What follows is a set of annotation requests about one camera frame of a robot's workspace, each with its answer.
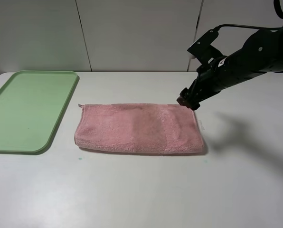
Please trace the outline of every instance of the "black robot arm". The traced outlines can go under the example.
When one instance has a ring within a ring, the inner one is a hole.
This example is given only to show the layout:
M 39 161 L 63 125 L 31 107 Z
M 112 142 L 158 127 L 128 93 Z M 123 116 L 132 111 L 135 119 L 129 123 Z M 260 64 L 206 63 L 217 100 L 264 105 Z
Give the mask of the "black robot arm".
M 188 52 L 194 55 L 202 65 L 197 69 L 198 77 L 190 88 L 185 88 L 180 93 L 178 98 L 180 105 L 196 110 L 200 107 L 201 101 L 218 94 L 223 89 L 266 72 L 283 72 L 283 27 L 247 26 L 261 30 L 249 37 L 240 50 L 224 56 L 211 46 L 218 37 L 218 30 L 223 26 L 238 27 L 237 25 L 221 25 L 211 29 L 188 49 Z

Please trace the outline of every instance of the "green tray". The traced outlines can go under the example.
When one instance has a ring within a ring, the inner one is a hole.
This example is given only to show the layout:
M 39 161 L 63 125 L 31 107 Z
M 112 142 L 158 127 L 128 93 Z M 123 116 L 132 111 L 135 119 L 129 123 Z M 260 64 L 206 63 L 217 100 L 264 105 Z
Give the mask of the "green tray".
M 0 89 L 0 153 L 46 151 L 78 80 L 75 72 L 14 73 Z

